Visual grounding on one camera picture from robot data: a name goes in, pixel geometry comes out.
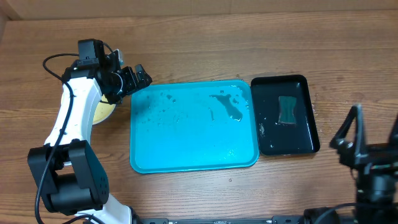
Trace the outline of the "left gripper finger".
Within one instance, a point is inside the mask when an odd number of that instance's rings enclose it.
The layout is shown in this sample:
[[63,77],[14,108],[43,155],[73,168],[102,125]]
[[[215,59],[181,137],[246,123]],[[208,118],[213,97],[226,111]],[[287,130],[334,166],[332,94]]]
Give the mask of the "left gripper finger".
[[152,78],[145,71],[144,67],[141,64],[136,65],[135,69],[137,77],[137,89],[141,90],[147,88],[152,83]]
[[119,66],[124,65],[123,52],[120,49],[116,49],[107,55],[107,60],[112,64],[118,64]]

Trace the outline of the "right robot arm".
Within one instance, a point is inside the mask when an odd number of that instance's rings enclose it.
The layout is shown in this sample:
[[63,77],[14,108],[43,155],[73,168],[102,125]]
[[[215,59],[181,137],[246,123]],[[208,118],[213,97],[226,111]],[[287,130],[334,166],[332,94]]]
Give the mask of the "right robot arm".
[[329,146],[340,164],[356,171],[356,201],[334,207],[309,208],[299,223],[397,223],[397,122],[388,142],[366,142],[363,110],[353,105]]

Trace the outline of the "dark green sponge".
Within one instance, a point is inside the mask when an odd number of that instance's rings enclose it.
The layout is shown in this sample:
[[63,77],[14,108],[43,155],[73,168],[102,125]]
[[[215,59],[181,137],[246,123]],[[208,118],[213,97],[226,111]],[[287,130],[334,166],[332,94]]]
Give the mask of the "dark green sponge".
[[280,124],[295,124],[295,107],[297,99],[293,96],[279,96],[279,120]]

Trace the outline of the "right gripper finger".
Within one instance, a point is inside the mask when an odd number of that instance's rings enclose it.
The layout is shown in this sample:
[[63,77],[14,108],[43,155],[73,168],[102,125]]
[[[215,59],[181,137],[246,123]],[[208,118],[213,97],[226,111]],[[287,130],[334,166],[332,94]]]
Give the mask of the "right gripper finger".
[[398,142],[398,116],[396,116],[394,124],[392,125],[388,143],[397,144],[397,142]]
[[[346,135],[352,124],[355,124],[354,140],[348,141]],[[343,124],[330,141],[330,147],[337,150],[340,155],[340,162],[360,162],[367,156],[361,105],[356,104],[351,107]]]

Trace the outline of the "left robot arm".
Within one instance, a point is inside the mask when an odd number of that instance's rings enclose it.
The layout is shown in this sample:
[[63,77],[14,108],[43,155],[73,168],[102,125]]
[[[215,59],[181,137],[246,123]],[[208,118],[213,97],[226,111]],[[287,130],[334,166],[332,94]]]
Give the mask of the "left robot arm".
[[141,64],[121,67],[119,51],[102,47],[80,50],[63,75],[63,94],[54,127],[41,147],[27,156],[37,186],[34,213],[43,223],[40,205],[69,216],[69,223],[140,223],[137,213],[109,190],[106,172],[90,145],[96,107],[111,105],[148,87],[152,79]]

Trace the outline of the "yellow plate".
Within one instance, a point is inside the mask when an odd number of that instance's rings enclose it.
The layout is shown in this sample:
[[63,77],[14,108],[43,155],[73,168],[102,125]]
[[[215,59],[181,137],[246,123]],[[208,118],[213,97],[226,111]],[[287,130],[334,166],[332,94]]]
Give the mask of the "yellow plate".
[[91,129],[93,124],[98,124],[108,118],[116,105],[110,105],[97,91],[74,91],[73,96],[65,91],[62,96],[61,107],[58,112],[55,126],[62,127],[70,106],[70,98],[73,99],[72,110],[69,115],[67,127],[80,127]]

